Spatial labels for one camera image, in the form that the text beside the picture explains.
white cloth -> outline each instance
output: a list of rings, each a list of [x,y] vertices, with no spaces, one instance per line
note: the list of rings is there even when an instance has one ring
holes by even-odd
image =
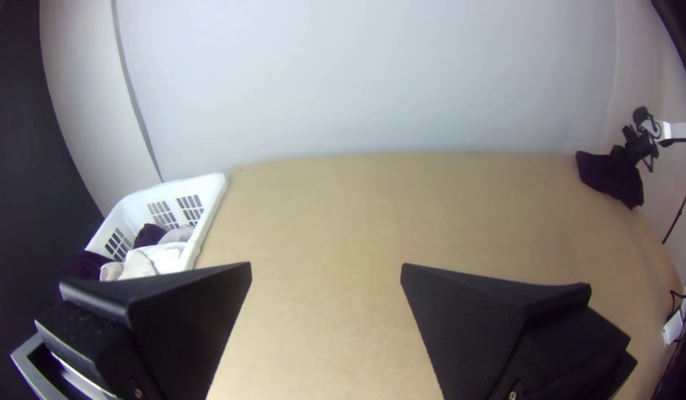
[[[183,250],[187,243],[176,242],[166,244],[156,244],[155,246],[140,247],[130,252],[141,251],[152,263],[158,274],[177,273],[184,270],[184,265],[180,262]]]
[[[99,272],[99,281],[109,282],[115,281],[123,273],[123,264],[120,262],[108,262],[101,266]]]
[[[184,271],[180,256],[187,243],[176,242],[139,247],[126,254],[123,262],[101,266],[99,281],[122,281]]]
[[[141,253],[142,248],[140,247],[126,253],[126,261],[123,263],[123,273],[119,276],[119,281],[158,275],[153,262],[145,254]]]
[[[158,241],[158,244],[188,241],[190,240],[190,237],[192,237],[194,230],[195,227],[191,227],[190,225],[169,230],[167,233],[165,233],[165,236]]]

clothing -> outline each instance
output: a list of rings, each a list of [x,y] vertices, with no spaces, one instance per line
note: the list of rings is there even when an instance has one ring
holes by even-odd
[[[137,249],[144,246],[153,246],[158,244],[158,241],[162,239],[167,231],[158,225],[145,224],[143,228],[138,232],[136,240],[133,241],[133,248]]]
[[[64,271],[64,275],[98,281],[101,266],[109,262],[113,262],[113,260],[109,259],[108,257],[104,257],[101,254],[91,253],[88,250],[82,250],[76,257],[74,257],[74,260],[71,261],[69,267]]]
[[[180,262],[187,243],[176,242],[140,247],[129,251],[122,263],[112,262],[101,268],[101,281],[121,281],[184,270]]]
[[[160,239],[158,244],[188,241],[190,240],[190,237],[192,237],[194,231],[195,227],[191,227],[190,225],[170,230],[168,233],[165,233],[165,236]]]
[[[645,203],[642,177],[631,162],[617,155],[598,156],[584,151],[577,152],[575,158],[580,180],[587,186],[620,200],[630,210]]]
[[[99,275],[99,281],[110,282],[115,281],[123,273],[123,263],[121,262],[110,262],[108,264],[103,264],[101,266],[101,275]]]

cardboard surface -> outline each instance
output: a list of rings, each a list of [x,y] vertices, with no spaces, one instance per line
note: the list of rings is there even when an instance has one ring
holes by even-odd
[[[251,261],[210,399],[441,399],[399,283],[406,261],[537,284],[586,281],[639,362],[646,399],[670,355],[681,285],[638,210],[569,155],[389,153],[235,170],[196,267]]]

white backdrop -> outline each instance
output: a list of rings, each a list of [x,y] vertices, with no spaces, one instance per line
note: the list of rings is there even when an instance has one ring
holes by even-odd
[[[110,0],[49,0],[39,8],[44,72],[61,134],[103,214],[161,182],[128,96]]]
[[[599,150],[608,0],[117,0],[165,180],[288,156]]]

laundry basket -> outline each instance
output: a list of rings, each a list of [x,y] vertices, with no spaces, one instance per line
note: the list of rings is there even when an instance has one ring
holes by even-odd
[[[124,261],[138,232],[146,223],[166,230],[195,227],[180,256],[183,270],[192,269],[227,191],[223,173],[172,181],[130,194],[111,210],[86,250]]]

